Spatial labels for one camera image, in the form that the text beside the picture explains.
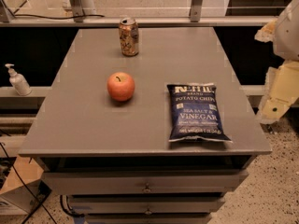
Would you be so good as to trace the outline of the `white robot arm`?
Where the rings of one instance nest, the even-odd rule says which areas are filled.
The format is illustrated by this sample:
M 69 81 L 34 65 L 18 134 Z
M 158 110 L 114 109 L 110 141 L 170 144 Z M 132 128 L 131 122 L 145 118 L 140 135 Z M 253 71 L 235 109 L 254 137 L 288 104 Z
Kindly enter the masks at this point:
M 283 60 L 278 68 L 268 69 L 264 95 L 258 106 L 258 121 L 272 124 L 299 99 L 299 0 L 291 0 L 254 38 L 271 42 L 274 54 Z

